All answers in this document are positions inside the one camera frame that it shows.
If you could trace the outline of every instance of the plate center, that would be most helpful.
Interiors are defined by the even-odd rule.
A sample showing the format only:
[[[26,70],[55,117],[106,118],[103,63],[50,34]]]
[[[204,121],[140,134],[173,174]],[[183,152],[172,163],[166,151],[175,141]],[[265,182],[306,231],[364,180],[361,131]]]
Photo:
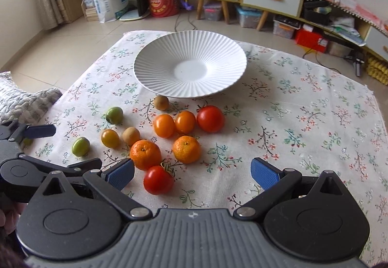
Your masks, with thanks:
[[[183,82],[193,82],[204,78],[208,72],[205,63],[197,60],[180,62],[175,66],[174,75]]]

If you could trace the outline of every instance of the wooden cabinet leg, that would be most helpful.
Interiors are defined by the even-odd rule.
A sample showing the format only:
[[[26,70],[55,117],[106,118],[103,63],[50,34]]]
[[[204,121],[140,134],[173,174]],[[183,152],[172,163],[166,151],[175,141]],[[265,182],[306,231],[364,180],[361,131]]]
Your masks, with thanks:
[[[268,11],[263,11],[263,14],[261,15],[261,18],[259,20],[259,23],[257,24],[257,31],[260,31],[261,28],[263,28],[265,21],[267,20]]]
[[[222,11],[224,12],[225,23],[229,25],[229,8],[227,1],[221,1]]]
[[[202,9],[203,9],[203,1],[204,1],[204,0],[198,0],[198,6],[197,6],[197,20],[201,19]]]

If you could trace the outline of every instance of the cherry tomato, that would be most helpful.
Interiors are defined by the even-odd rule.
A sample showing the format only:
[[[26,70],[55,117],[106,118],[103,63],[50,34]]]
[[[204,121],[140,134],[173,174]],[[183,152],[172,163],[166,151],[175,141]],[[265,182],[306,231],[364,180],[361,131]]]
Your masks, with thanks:
[[[174,177],[164,170],[160,165],[152,166],[147,170],[144,180],[144,189],[150,194],[158,196],[168,193],[174,185]]]
[[[220,131],[224,126],[225,117],[222,111],[216,106],[206,106],[199,110],[197,122],[202,130],[215,133]]]
[[[171,137],[175,132],[174,119],[167,114],[158,115],[154,120],[154,130],[159,137]]]
[[[175,126],[179,133],[190,133],[195,127],[195,115],[189,111],[182,111],[175,119]]]

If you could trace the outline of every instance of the tiled floor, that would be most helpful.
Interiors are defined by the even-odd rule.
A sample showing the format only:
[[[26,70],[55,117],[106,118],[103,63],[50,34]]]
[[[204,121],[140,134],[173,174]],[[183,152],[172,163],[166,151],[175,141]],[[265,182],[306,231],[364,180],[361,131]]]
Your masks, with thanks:
[[[178,31],[191,30],[188,13],[179,17]],[[134,30],[174,31],[177,16],[167,18],[146,18],[134,22],[115,22],[101,24],[86,22],[83,17],[72,24],[64,25],[41,39],[12,67],[11,72],[16,84],[30,92],[57,86],[67,90],[71,84],[107,49],[117,42],[124,32]],[[241,28],[236,21],[226,25],[224,22],[190,20],[199,30],[214,31],[232,39],[251,42],[302,57],[304,49],[295,45],[293,40],[272,34],[271,24],[267,29],[257,32],[255,29]],[[306,59],[315,61],[315,54]],[[373,78],[363,75],[357,78],[353,66],[345,60],[327,54],[319,55],[321,63],[338,69],[343,75],[367,85],[374,91],[380,109],[388,119],[388,88]]]

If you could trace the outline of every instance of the gray plastic body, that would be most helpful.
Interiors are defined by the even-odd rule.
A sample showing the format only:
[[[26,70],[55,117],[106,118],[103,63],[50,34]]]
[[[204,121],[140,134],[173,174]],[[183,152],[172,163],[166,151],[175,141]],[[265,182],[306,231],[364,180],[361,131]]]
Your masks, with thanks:
[[[160,209],[132,222],[105,252],[76,262],[30,257],[33,268],[365,268],[356,258],[316,264],[273,246],[259,226],[234,219],[226,209]]]

